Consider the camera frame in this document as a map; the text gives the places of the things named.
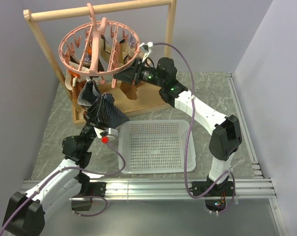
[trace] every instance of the wooden base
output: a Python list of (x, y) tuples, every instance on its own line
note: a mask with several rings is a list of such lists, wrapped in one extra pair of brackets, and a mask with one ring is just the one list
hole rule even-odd
[[(102, 93), (111, 93), (115, 99), (115, 106), (119, 108), (128, 117), (141, 115), (144, 113), (170, 108), (169, 104), (166, 104), (159, 95), (160, 88), (150, 84), (144, 84), (137, 88), (137, 100), (129, 100), (126, 95), (121, 91), (120, 84), (117, 84), (116, 88), (111, 88), (111, 85), (99, 86)], [(77, 112), (73, 109), (73, 123), (75, 126), (85, 125), (82, 109), (81, 112)]]

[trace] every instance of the white connector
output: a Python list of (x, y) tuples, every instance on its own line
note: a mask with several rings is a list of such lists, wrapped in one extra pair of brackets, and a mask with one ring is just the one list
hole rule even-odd
[(146, 43), (141, 43), (140, 44), (139, 48), (144, 53), (142, 62), (144, 62), (148, 58), (148, 56), (153, 52), (152, 49), (151, 49), (153, 46), (154, 46), (153, 42), (148, 42), (147, 44)]
[(103, 138), (101, 133), (104, 132), (104, 131), (106, 131), (108, 133), (107, 137), (109, 138), (110, 141), (114, 140), (115, 137), (119, 136), (118, 130), (116, 130), (116, 129), (108, 128), (106, 130), (103, 130), (103, 129), (99, 129), (99, 128), (96, 128), (96, 127), (94, 127), (94, 129), (95, 129), (95, 132), (96, 132), (97, 137), (99, 139)]

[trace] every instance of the gray wall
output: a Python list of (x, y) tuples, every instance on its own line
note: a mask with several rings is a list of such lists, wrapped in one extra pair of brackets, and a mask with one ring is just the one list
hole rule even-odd
[(297, 0), (274, 0), (235, 73), (263, 173), (297, 236)]
[[(105, 4), (123, 0), (21, 0), (33, 12)], [(234, 72), (271, 0), (178, 0), (173, 43), (186, 56), (194, 71)], [(113, 21), (127, 24), (142, 41), (164, 41), (167, 6), (106, 14)], [(89, 21), (79, 17), (43, 22), (44, 33), (56, 52), (71, 29)], [(154, 48), (153, 58), (163, 48)], [(174, 56), (180, 71), (184, 62)]]
[(34, 165), (57, 87), (22, 11), (0, 0), (0, 227)]

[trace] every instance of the white mesh basket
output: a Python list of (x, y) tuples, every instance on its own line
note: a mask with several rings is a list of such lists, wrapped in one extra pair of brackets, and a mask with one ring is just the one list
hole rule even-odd
[[(128, 121), (121, 126), (119, 152), (126, 161), (125, 174), (183, 172), (189, 123), (185, 120)], [(121, 158), (119, 168), (123, 166)], [(193, 136), (189, 138), (188, 171), (194, 170)]]

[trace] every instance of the wooden rod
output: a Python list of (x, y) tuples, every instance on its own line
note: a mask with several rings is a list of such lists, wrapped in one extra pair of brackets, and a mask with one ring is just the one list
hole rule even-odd
[[(117, 11), (126, 11), (140, 8), (147, 8), (153, 6), (164, 6), (171, 5), (173, 0), (135, 0), (135, 1), (125, 1), (117, 3), (109, 3), (103, 5), (93, 6), (95, 14), (117, 12)], [(46, 11), (46, 12), (37, 12), (32, 13), (31, 18), (34, 22), (40, 21), (50, 21), (57, 19), (65, 19), (78, 16), (87, 16), (90, 14), (90, 11), (87, 6), (55, 10), (55, 11)]]
[[(177, 0), (172, 0), (171, 5), (169, 5), (169, 7), (168, 7), (165, 43), (172, 44), (174, 19), (175, 19), (175, 15), (176, 15), (176, 6), (177, 6)], [(170, 58), (171, 50), (172, 49), (170, 47), (165, 46), (164, 56)]]
[(64, 74), (58, 64), (58, 62), (56, 61), (54, 54), (52, 53), (51, 48), (49, 47), (44, 34), (42, 33), (40, 27), (38, 26), (37, 23), (35, 23), (32, 18), (31, 18), (31, 11), (30, 10), (24, 10), (23, 11), (24, 14), (24, 18), (27, 21), (31, 31), (33, 32), (41, 50), (44, 52), (48, 62), (50, 63), (50, 65), (52, 66), (58, 80), (60, 81), (61, 85), (64, 87), (66, 94), (68, 95), (69, 99), (71, 100), (73, 106), (75, 107), (75, 109), (80, 112), (81, 111), (81, 107), (75, 103), (72, 99), (72, 94), (69, 92), (69, 90), (66, 88), (65, 86), (65, 77)]

